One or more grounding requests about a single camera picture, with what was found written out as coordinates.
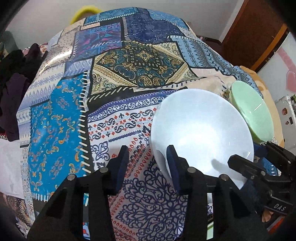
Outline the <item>right hand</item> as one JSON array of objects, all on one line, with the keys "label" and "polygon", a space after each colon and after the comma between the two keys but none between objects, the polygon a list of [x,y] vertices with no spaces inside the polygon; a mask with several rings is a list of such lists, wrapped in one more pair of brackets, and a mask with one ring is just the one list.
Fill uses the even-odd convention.
[{"label": "right hand", "polygon": [[272,218],[272,215],[273,215],[272,211],[265,209],[262,214],[262,218],[261,218],[262,222],[263,223],[269,222]]}]

